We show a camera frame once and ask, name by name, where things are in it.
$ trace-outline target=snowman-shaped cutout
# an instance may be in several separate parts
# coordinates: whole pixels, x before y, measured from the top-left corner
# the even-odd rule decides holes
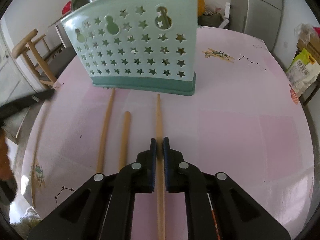
[[[172,25],[171,18],[167,15],[167,12],[166,7],[159,6],[157,8],[158,16],[156,17],[156,25],[162,30],[169,29]]]
[[[116,35],[119,32],[118,25],[115,24],[111,16],[107,16],[106,21],[107,21],[107,31],[112,35]]]
[[[77,34],[77,40],[80,43],[84,43],[85,42],[85,37],[81,34],[79,29],[76,29],[76,34]]]

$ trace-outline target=cardboard box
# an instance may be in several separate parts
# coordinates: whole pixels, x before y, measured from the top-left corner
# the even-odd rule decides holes
[[[308,44],[303,43],[302,40],[298,40],[297,48],[302,51],[305,48],[315,60],[320,63],[320,39],[319,41],[315,38],[310,38],[310,42]]]

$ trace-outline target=dark green base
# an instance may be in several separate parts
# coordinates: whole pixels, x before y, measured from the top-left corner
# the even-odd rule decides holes
[[[147,77],[91,77],[95,87],[147,90],[192,96],[195,93],[196,73],[193,81]]]

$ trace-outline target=green plastic basket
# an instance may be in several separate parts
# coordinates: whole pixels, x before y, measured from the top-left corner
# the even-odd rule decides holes
[[[194,94],[197,0],[95,0],[61,22],[93,85]]]

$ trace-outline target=hand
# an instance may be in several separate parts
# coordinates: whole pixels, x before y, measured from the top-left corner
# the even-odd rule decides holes
[[[10,161],[7,156],[8,146],[5,143],[4,131],[0,128],[0,179],[9,180],[13,178],[13,173],[10,170]]]

